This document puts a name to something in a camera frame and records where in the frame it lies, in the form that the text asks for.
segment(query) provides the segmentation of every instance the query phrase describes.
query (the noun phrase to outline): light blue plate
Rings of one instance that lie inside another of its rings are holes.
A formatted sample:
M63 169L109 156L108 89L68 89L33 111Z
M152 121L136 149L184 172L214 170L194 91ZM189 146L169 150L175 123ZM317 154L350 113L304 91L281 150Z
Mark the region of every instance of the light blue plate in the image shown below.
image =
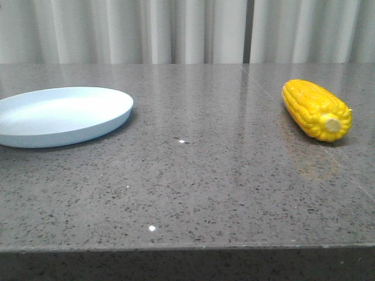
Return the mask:
M51 148L105 135L129 117L133 99L96 87L27 92L0 100L0 144Z

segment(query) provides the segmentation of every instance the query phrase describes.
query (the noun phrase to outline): corn on the cob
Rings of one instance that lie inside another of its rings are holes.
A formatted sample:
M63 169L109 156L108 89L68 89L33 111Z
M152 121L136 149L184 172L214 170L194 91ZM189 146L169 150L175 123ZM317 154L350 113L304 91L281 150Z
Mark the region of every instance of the corn on the cob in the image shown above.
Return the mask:
M349 107L326 89L306 80L290 80L282 88L287 110L309 136L333 142L352 127Z

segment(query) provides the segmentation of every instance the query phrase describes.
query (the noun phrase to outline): curtain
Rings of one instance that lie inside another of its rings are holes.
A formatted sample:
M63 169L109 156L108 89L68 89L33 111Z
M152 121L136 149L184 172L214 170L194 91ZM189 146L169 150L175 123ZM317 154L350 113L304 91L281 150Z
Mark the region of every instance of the curtain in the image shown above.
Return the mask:
M375 62L375 0L0 0L0 63Z

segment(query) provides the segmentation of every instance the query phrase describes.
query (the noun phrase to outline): speckled stone surface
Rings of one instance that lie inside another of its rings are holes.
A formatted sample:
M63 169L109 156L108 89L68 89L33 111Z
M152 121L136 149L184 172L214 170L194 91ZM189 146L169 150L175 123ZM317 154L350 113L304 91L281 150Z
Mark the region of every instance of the speckled stone surface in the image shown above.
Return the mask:
M135 102L129 120L98 139L0 146L3 261L134 249L374 253L374 69L0 65L0 98L80 85L125 91ZM304 135L282 104L290 78L342 97L353 108L348 136L325 144Z

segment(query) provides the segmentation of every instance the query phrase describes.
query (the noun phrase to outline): curtain fold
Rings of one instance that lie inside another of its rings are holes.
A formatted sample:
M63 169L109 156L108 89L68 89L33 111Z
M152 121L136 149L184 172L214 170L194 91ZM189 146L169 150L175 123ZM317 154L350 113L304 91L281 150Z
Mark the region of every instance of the curtain fold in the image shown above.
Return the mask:
M375 0L0 0L0 63L373 63L374 15Z

